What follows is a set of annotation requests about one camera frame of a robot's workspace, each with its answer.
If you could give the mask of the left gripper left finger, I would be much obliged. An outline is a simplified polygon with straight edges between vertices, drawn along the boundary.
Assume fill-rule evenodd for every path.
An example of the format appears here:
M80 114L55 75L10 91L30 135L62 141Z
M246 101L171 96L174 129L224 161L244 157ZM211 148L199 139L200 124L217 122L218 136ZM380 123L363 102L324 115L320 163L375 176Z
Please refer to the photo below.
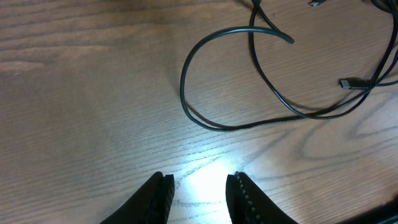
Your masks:
M165 224L174 194L174 176L155 172L101 224Z

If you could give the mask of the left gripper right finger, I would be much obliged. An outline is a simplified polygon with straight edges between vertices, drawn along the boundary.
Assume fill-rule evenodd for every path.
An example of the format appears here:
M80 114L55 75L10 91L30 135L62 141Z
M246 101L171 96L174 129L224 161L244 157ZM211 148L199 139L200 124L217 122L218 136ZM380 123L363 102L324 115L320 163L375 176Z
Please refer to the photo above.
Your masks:
M297 224L244 172L227 176L226 204L232 224Z

